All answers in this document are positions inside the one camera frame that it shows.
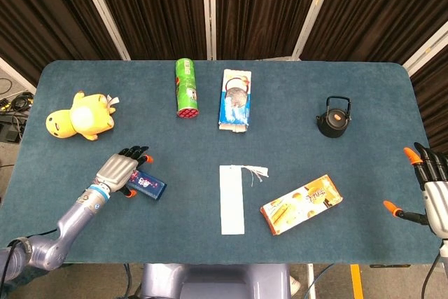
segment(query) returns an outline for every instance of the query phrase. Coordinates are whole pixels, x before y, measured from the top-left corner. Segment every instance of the table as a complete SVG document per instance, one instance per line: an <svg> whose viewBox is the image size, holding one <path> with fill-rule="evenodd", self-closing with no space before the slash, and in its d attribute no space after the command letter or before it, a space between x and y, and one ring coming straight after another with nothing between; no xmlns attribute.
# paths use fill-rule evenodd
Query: table
<svg viewBox="0 0 448 299"><path fill-rule="evenodd" d="M429 263L439 244L428 228L390 215L391 200L424 211L403 147L427 144L406 71L356 62L197 61L200 115L176 117L174 61L57 61L40 79L17 164L0 210L0 244L47 231L90 185L107 158L149 145L146 172L167 182L159 201L113 195L74 243L83 263ZM252 71L246 134L218 130L224 69ZM57 139L46 116L74 94L118 96L113 130L96 142ZM329 95L348 96L345 134L319 133ZM269 168L251 187L243 172L244 235L221 235L219 165ZM274 237L260 206L324 174L344 197L336 207Z"/></svg>

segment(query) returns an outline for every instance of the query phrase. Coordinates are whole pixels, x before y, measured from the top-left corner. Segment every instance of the green can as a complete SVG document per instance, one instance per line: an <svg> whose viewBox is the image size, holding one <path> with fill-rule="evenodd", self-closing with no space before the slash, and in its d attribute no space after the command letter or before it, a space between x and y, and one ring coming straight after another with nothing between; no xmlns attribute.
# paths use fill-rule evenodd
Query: green can
<svg viewBox="0 0 448 299"><path fill-rule="evenodd" d="M198 115L195 65L190 59L176 61L177 115L193 118Z"/></svg>

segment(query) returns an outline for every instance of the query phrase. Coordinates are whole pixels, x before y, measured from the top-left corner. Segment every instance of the robotic hand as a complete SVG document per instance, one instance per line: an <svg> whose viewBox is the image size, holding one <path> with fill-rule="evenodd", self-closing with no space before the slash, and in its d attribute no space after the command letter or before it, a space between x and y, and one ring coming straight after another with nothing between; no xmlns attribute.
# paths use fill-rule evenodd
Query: robotic hand
<svg viewBox="0 0 448 299"><path fill-rule="evenodd" d="M19 237L11 242L9 248L0 250L2 280L16 278L26 265L43 270L58 268L64 262L74 240L106 204L111 193L119 190L127 197L136 195L125 184L138 166L153 161L152 157L144 154L147 149L147 146L134 146L112 155L98 171L92 185L57 222L57 239L40 235Z"/></svg>
<svg viewBox="0 0 448 299"><path fill-rule="evenodd" d="M419 143L414 143L414 146L420 156L408 147L405 154L419 181L426 214L403 211L389 201L384 201L384 206L396 217L429 225L431 231L442 239L440 257L448 277L448 157Z"/></svg>

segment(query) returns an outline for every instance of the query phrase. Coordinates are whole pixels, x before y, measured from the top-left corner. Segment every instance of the cardboard box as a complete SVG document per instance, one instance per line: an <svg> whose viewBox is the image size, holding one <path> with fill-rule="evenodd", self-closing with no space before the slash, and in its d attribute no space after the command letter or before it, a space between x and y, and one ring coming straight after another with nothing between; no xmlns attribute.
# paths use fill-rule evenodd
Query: cardboard box
<svg viewBox="0 0 448 299"><path fill-rule="evenodd" d="M328 175L302 186L261 207L273 235L295 227L342 201Z"/></svg>
<svg viewBox="0 0 448 299"><path fill-rule="evenodd" d="M247 131L251 107L250 71L224 70L220 107L220 130Z"/></svg>

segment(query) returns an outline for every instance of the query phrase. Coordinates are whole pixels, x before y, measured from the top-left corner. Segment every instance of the stuffed toy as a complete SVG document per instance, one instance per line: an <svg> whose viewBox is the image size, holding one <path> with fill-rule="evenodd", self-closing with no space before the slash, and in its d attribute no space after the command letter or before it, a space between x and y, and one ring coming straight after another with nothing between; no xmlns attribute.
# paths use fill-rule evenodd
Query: stuffed toy
<svg viewBox="0 0 448 299"><path fill-rule="evenodd" d="M70 110L59 110L48 115L45 125L49 133L57 138L68 138L81 133L86 139L97 140L98 134L110 130L113 125L111 114L115 112L112 104L118 98L95 94L85 96L76 93Z"/></svg>

